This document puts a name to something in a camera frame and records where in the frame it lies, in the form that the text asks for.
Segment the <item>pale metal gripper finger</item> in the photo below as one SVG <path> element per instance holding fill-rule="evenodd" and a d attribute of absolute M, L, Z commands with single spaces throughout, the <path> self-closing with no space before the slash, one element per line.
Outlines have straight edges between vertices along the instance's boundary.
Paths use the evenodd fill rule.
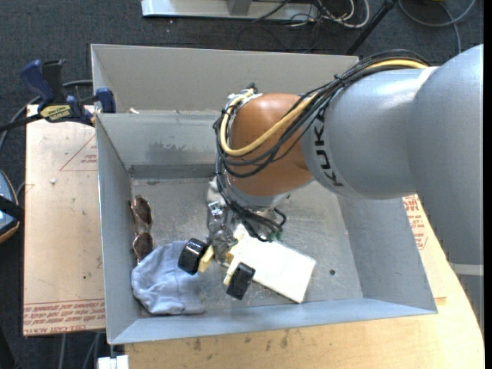
<path fill-rule="evenodd" d="M 210 244 L 219 245 L 225 243 L 225 217 L 224 209 L 217 201 L 208 204 L 207 226 L 208 241 Z"/>
<path fill-rule="evenodd" d="M 216 260 L 218 263 L 226 263 L 227 253 L 238 243 L 231 231 L 220 230 L 216 237 Z"/>

